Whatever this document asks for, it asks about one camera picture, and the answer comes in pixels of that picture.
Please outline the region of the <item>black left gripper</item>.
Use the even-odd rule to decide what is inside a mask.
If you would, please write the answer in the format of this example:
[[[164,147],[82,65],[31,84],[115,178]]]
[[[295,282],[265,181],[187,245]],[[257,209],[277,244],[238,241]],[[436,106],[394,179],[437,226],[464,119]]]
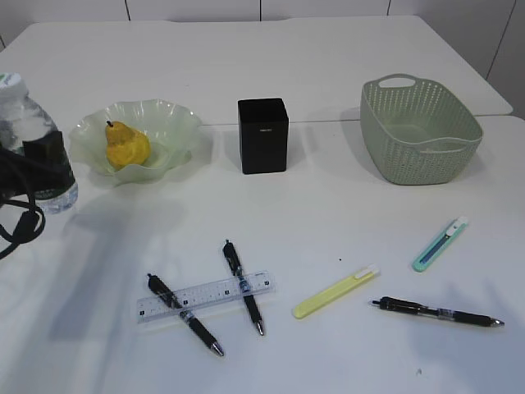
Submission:
[[[30,161],[28,179],[35,192],[64,193],[68,190],[68,157],[60,131],[23,142],[24,156]],[[15,154],[1,147],[1,203],[25,195],[33,202],[33,191],[16,165]]]

